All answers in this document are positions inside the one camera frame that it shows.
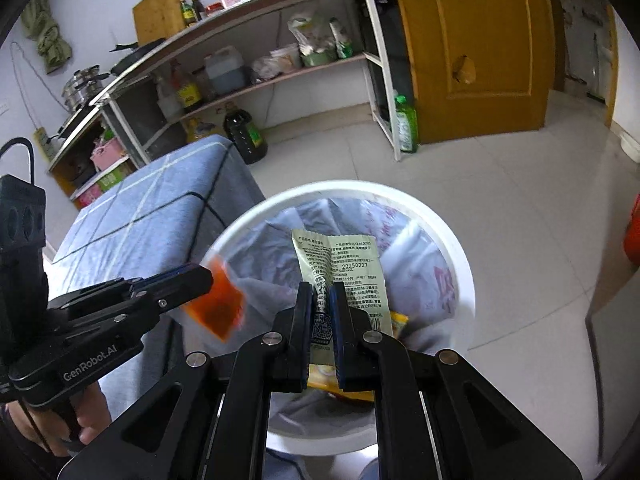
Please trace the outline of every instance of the green cloth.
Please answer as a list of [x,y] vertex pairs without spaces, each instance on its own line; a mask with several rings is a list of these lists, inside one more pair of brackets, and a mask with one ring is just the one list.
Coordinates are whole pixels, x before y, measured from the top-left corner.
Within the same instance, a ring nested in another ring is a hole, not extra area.
[[53,19],[49,0],[31,0],[20,19],[27,38],[37,42],[38,54],[44,58],[47,74],[64,66],[71,58],[71,47],[60,36],[58,22]]

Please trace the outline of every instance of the screw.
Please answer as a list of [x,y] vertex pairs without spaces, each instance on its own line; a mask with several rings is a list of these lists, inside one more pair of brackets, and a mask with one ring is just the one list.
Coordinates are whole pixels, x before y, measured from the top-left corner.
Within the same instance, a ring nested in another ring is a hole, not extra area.
[[207,362],[207,356],[202,352],[194,352],[193,354],[187,355],[187,364],[191,368],[197,368],[198,366],[202,366]]
[[377,330],[367,330],[364,334],[362,334],[362,338],[367,343],[376,344],[382,341],[382,334]]
[[265,345],[273,346],[279,344],[281,341],[282,334],[279,334],[278,332],[267,332],[262,336],[262,342]]
[[454,365],[458,362],[458,354],[453,350],[443,350],[440,352],[440,362],[444,365]]

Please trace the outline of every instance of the wooden door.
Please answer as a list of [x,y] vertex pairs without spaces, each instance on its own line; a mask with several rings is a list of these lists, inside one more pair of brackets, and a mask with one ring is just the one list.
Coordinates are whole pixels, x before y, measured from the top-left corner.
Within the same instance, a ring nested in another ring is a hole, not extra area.
[[549,0],[398,0],[420,142],[543,126],[554,80]]

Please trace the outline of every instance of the qr code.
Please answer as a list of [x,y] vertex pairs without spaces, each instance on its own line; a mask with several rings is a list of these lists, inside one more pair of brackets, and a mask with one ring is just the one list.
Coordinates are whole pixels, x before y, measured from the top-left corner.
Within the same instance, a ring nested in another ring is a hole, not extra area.
[[327,314],[317,312],[314,317],[314,331],[311,335],[311,341],[319,345],[328,345],[332,335],[331,318]]

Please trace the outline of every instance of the green plastic bottle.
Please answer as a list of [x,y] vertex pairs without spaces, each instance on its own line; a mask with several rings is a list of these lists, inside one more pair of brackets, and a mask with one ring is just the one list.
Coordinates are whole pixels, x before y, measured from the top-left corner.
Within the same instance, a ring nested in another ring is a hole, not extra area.
[[400,133],[400,151],[415,153],[418,149],[418,119],[415,108],[407,104],[406,97],[396,96],[396,115]]

